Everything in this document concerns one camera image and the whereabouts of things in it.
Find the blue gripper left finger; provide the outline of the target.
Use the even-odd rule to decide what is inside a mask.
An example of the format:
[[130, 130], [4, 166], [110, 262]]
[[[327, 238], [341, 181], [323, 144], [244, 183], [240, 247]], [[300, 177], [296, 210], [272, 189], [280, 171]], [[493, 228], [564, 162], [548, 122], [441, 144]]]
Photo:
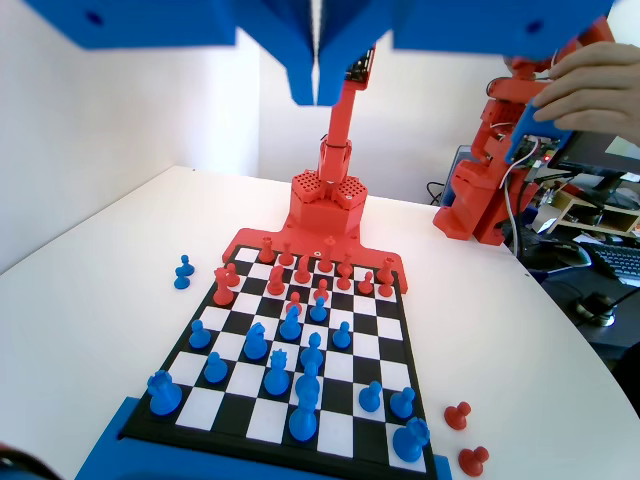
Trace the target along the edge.
[[230, 25], [231, 45], [240, 28], [286, 70], [297, 105], [313, 105], [314, 46], [310, 1], [220, 1]]

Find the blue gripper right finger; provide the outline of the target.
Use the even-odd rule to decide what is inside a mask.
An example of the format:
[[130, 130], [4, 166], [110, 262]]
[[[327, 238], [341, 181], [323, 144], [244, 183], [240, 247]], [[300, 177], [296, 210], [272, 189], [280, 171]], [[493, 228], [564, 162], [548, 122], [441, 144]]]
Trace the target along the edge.
[[318, 104], [335, 105], [347, 69], [387, 31], [395, 29], [414, 1], [323, 1], [318, 45]]

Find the person's bare hand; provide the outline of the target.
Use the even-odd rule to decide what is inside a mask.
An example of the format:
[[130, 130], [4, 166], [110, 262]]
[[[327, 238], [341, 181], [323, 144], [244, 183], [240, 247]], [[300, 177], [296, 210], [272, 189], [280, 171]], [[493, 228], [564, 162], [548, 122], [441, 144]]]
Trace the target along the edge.
[[562, 130], [619, 136], [639, 144], [639, 48], [598, 42], [567, 55], [549, 70], [534, 119]]

